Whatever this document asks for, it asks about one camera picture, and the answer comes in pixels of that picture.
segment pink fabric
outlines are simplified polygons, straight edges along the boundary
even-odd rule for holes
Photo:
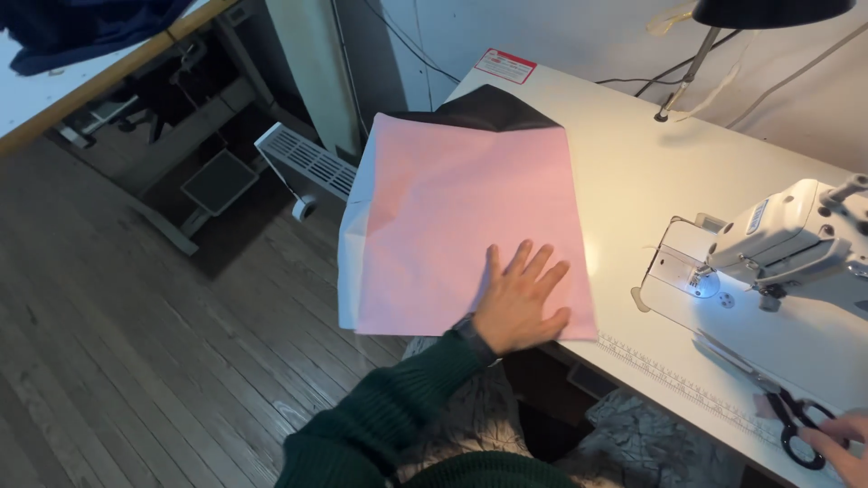
[[[504,266],[518,244],[569,260],[546,316],[572,307],[561,339],[596,326],[573,174],[562,128],[505,133],[374,120],[374,191],[363,256],[359,333],[441,335],[479,299],[485,249]]]

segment wristwatch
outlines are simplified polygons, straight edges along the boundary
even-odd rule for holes
[[[498,358],[497,354],[491,350],[491,347],[489,347],[485,342],[485,339],[480,337],[476,326],[473,325],[473,312],[468,313],[459,320],[457,324],[452,326],[452,330],[458,332],[458,335],[467,341],[467,344],[470,345],[470,349],[472,349],[479,358],[479,362],[488,365],[489,367],[500,362],[500,358]]]

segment wooden floor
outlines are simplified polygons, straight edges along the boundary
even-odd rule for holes
[[[288,212],[203,273],[52,142],[0,161],[0,486],[271,486],[281,440],[405,346],[338,328],[337,226]]]

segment table surface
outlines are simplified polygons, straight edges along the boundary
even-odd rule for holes
[[[655,122],[652,103],[543,66],[524,84],[472,69],[450,99],[485,83],[567,130],[600,339],[562,344],[781,478],[839,486],[831,467],[808,471],[784,454],[781,423],[753,416],[758,389],[698,351],[684,326],[640,311],[630,290],[673,216],[731,219],[799,179],[839,184],[848,173],[703,121]],[[734,412],[749,423],[734,424]]]
[[[126,49],[35,76],[19,76],[9,64],[21,46],[0,33],[0,155],[38,137],[142,65],[198,29],[236,0],[196,0],[168,31]]]

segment red label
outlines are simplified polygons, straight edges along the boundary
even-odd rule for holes
[[[534,72],[536,63],[497,49],[489,49],[474,68],[513,83],[524,84]]]

